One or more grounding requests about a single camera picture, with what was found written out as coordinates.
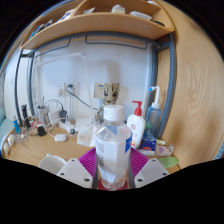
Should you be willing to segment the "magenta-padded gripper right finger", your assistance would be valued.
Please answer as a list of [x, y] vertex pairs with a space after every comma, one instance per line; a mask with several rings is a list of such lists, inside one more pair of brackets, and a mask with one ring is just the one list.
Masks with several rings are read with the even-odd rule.
[[169, 172], [158, 159], [148, 159], [145, 155], [132, 148], [129, 162], [129, 186], [140, 188], [169, 175]]

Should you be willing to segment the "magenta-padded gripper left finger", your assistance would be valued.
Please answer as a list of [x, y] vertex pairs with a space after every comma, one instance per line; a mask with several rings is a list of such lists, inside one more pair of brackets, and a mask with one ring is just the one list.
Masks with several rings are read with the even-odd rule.
[[96, 189], [98, 185], [96, 149], [90, 149], [79, 159], [69, 159], [57, 175], [81, 187]]

